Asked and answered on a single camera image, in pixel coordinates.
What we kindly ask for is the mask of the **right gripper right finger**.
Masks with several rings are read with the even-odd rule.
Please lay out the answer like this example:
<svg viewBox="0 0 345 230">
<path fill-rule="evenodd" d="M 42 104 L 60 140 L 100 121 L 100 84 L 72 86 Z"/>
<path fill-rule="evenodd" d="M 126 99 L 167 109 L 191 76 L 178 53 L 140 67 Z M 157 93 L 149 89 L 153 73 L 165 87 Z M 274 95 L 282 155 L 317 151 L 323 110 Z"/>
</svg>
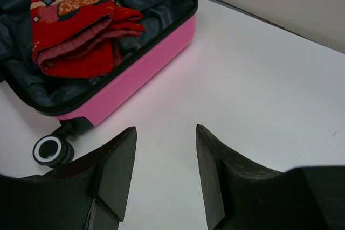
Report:
<svg viewBox="0 0 345 230">
<path fill-rule="evenodd" d="M 344 166 L 276 171 L 200 124 L 196 150 L 208 229 L 344 229 Z"/>
</svg>

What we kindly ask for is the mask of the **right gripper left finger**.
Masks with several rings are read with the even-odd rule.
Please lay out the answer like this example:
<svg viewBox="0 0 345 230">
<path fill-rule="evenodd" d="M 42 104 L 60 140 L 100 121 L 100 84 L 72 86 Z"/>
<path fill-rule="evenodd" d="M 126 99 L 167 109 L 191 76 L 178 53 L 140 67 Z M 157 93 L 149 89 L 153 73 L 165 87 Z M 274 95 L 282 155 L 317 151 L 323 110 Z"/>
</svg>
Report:
<svg viewBox="0 0 345 230">
<path fill-rule="evenodd" d="M 137 130 L 44 175 L 1 176 L 1 229 L 118 229 L 133 174 Z"/>
</svg>

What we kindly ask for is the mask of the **red patterned cloth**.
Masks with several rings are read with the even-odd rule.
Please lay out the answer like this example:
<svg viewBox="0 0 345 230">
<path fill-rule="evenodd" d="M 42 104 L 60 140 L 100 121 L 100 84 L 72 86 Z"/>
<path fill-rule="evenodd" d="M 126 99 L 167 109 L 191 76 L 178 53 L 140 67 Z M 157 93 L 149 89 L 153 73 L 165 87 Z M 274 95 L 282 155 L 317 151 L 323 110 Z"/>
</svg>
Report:
<svg viewBox="0 0 345 230">
<path fill-rule="evenodd" d="M 31 0 L 32 60 L 48 76 L 90 79 L 122 63 L 118 39 L 145 31 L 115 0 Z"/>
</svg>

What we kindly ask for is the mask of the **pink hard-shell suitcase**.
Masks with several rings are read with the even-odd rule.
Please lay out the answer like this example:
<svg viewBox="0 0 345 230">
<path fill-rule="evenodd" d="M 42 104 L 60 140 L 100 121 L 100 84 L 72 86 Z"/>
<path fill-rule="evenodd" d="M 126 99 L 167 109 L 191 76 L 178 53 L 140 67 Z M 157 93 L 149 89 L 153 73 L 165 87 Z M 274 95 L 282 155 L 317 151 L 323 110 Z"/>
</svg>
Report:
<svg viewBox="0 0 345 230">
<path fill-rule="evenodd" d="M 67 141 L 100 124 L 181 50 L 196 27 L 198 0 L 115 0 L 143 14 L 139 37 L 118 39 L 123 61 L 90 79 L 48 76 L 32 60 L 31 0 L 1 0 L 1 79 L 36 111 L 60 126 L 34 145 L 34 160 L 55 168 L 73 159 Z"/>
</svg>

